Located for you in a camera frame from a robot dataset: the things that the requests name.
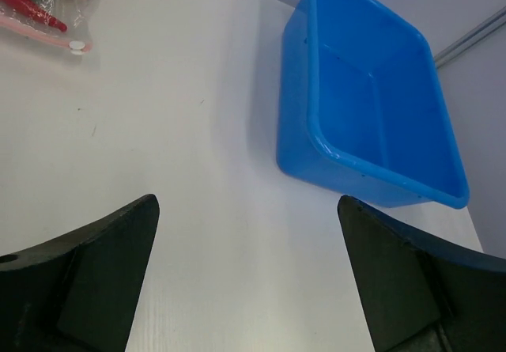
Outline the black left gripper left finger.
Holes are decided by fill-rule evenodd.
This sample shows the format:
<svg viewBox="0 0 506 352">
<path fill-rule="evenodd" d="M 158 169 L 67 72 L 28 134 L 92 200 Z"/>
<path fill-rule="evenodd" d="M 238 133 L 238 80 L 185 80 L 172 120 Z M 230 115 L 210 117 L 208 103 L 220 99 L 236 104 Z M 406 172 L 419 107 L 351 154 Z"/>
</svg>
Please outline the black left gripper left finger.
<svg viewBox="0 0 506 352">
<path fill-rule="evenodd" d="M 1 258 L 3 351 L 124 351 L 159 221 L 153 194 Z"/>
</svg>

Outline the clear zip top bag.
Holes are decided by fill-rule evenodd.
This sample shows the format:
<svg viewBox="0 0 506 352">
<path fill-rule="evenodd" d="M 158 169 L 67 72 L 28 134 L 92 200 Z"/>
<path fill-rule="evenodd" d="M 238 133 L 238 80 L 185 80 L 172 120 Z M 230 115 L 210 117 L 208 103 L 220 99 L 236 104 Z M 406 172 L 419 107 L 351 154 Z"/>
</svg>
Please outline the clear zip top bag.
<svg viewBox="0 0 506 352">
<path fill-rule="evenodd" d="M 1 0 L 1 27 L 83 55 L 93 47 L 89 19 L 100 0 Z"/>
</svg>

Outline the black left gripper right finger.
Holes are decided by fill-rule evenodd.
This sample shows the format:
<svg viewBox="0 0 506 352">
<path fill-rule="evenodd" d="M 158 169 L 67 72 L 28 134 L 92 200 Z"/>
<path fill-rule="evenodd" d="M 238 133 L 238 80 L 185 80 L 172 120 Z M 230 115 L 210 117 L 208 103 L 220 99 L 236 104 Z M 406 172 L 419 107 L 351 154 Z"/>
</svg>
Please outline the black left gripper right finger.
<svg viewBox="0 0 506 352">
<path fill-rule="evenodd" d="M 505 261 L 344 195 L 337 207 L 377 351 L 503 351 Z"/>
</svg>

